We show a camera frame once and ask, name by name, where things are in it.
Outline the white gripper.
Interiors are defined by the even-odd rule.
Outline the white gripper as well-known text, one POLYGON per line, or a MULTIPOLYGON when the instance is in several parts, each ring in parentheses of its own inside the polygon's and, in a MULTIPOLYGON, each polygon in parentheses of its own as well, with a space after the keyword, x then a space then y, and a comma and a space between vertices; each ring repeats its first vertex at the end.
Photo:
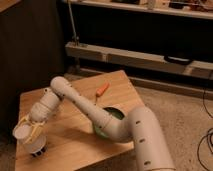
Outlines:
POLYGON ((21 125, 25 122, 28 125, 32 126, 32 132, 30 133, 29 137, 25 141, 26 144, 30 144, 30 143, 33 143, 42 134, 45 118, 40 115, 27 114, 19 120, 17 125, 21 125))

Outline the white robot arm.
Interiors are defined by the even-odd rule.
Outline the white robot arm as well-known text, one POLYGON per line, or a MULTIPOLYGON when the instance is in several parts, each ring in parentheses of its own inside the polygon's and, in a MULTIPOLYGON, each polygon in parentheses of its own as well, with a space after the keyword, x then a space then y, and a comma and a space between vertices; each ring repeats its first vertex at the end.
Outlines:
POLYGON ((95 126, 111 140, 119 143, 132 141, 139 171, 174 171, 175 166, 153 111, 146 106, 133 108, 123 119, 81 95, 64 77, 54 77, 43 97, 13 129, 13 136, 34 154, 46 145, 43 127, 63 99, 71 101, 95 126))

